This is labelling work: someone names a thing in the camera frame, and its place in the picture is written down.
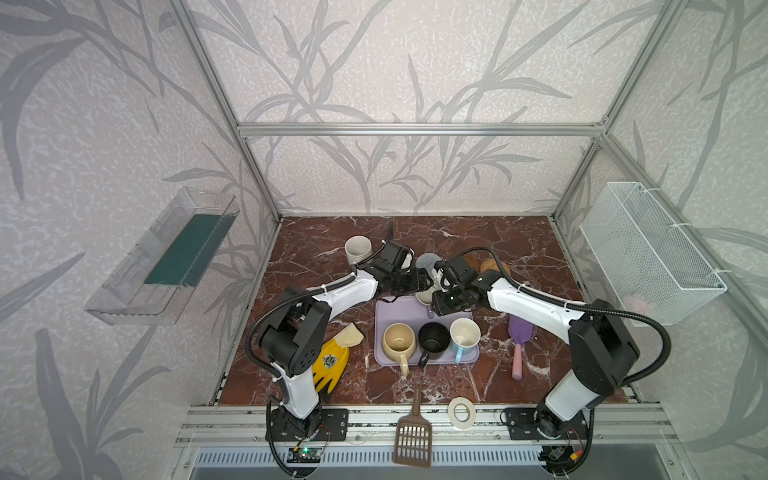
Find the lilac mug white inside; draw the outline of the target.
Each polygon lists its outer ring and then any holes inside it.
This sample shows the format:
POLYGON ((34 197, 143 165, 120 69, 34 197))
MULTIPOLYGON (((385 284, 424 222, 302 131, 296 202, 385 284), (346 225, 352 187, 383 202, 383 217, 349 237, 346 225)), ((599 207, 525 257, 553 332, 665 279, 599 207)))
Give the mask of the lilac mug white inside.
POLYGON ((415 293, 414 296, 422 305, 430 306, 433 301, 433 295, 442 290, 443 288, 439 284, 436 284, 426 290, 415 293))

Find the rattan wicker coaster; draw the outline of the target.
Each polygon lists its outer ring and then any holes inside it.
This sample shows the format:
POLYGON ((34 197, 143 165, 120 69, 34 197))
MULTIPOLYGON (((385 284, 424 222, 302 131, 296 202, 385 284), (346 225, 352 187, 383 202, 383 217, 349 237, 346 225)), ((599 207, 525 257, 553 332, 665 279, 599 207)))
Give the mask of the rattan wicker coaster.
POLYGON ((506 263, 504 262, 498 263, 496 260, 492 258, 483 261, 480 265, 481 274, 487 271, 496 271, 496 272, 504 271, 508 276, 511 275, 510 267, 506 263))

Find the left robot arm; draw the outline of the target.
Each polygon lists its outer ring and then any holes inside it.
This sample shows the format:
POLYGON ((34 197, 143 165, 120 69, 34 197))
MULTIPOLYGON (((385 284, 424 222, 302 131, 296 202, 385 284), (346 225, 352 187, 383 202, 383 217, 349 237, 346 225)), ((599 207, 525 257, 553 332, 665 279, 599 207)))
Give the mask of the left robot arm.
POLYGON ((319 410, 311 367, 320 357, 330 320, 383 294, 399 298, 433 285, 430 271, 416 265, 413 250, 387 236, 345 276, 321 286, 285 290, 248 328, 244 353, 278 384, 282 410, 305 421, 319 410))

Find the brown wooden coaster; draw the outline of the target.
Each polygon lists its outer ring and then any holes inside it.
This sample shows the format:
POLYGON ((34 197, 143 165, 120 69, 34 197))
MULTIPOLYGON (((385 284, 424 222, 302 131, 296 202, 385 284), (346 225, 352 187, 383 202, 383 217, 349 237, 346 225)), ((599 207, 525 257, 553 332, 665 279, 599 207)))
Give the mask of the brown wooden coaster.
POLYGON ((467 264, 474 269, 476 272, 481 272, 481 261, 479 261, 476 257, 472 255, 464 255, 464 260, 467 262, 467 264))

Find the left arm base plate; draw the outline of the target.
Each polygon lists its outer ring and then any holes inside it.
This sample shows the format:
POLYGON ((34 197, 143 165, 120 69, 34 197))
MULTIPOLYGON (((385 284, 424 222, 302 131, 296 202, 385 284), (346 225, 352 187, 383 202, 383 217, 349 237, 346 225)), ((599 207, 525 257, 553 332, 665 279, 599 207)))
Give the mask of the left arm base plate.
POLYGON ((343 408, 316 408, 306 419, 299 419, 284 407, 269 414, 267 437, 277 442, 299 440, 344 441, 347 436, 349 410, 343 408))

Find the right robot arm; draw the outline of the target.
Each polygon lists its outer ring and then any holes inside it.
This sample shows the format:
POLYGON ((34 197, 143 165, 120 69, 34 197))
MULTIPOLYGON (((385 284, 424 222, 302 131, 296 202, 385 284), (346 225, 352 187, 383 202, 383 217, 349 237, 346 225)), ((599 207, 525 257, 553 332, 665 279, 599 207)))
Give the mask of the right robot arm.
POLYGON ((606 301, 583 303, 556 297, 513 279, 496 251, 484 247, 496 263, 483 272, 473 268, 462 253, 435 263, 439 291, 431 308, 444 315, 475 307, 488 308, 528 321, 570 348, 571 369, 537 406, 539 429, 552 429, 593 409, 619 388, 658 371, 669 359, 672 340, 658 321, 635 312, 616 310, 606 301), (632 374, 641 353, 625 321, 651 327, 661 340, 658 356, 632 374))

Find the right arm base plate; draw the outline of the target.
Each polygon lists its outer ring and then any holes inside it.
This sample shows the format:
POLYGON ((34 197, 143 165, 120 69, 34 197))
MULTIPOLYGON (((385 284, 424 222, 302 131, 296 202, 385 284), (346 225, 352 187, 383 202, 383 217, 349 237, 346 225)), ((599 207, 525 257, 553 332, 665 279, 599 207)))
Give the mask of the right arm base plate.
POLYGON ((544 406, 508 407, 500 420, 511 440, 567 440, 570 435, 585 440, 591 429, 582 411, 571 420, 562 420, 544 406))

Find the white speckled mug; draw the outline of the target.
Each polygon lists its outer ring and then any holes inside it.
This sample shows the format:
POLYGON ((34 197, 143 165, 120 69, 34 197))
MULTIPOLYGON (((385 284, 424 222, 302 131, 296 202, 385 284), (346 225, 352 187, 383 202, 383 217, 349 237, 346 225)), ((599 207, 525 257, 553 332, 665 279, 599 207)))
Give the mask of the white speckled mug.
POLYGON ((365 260, 373 253, 372 242, 366 236, 352 236, 346 240, 344 244, 344 252, 347 263, 350 266, 353 266, 365 260))

